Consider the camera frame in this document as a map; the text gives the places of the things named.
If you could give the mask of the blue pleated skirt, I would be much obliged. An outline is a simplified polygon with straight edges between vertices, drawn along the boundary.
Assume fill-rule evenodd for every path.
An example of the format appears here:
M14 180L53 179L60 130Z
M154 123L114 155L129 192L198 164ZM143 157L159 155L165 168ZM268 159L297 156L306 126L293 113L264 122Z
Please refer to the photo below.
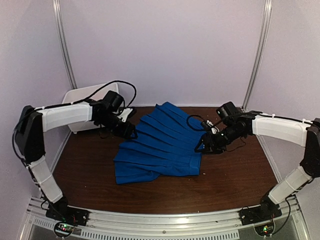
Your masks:
M201 123L170 102L156 105L140 118L137 139L119 145L114 158L116 183L199 175L202 154L194 149L204 134Z

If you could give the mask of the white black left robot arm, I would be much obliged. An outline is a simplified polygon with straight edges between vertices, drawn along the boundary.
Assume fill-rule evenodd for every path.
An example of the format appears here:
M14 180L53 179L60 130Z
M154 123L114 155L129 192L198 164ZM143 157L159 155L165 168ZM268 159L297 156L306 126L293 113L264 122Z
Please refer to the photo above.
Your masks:
M100 100L86 97L43 107L26 105L13 130L13 150L45 198L55 204L64 195L46 162L45 133L72 124L92 122L114 136L126 140L136 139L136 126L129 121L136 112L134 107L125 105L120 94L111 90Z

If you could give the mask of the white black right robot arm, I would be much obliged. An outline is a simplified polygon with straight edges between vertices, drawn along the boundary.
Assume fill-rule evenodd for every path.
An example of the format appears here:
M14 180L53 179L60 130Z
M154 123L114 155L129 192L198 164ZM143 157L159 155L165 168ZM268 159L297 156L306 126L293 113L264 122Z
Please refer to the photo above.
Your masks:
M320 176L320 120L294 119L260 111L245 112L229 101L216 110L220 120L202 122L204 134L194 151L221 154L233 141L256 136L279 182L262 198L256 210L266 221L276 204Z

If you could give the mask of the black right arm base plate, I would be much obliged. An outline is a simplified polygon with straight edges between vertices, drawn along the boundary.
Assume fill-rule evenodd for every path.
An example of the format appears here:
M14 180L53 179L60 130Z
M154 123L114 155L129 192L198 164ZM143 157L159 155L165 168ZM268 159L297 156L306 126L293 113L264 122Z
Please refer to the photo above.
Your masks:
M263 200L260 205L245 206L238 211L238 215L243 226L256 224L276 217L282 216L279 204L274 204L270 200Z

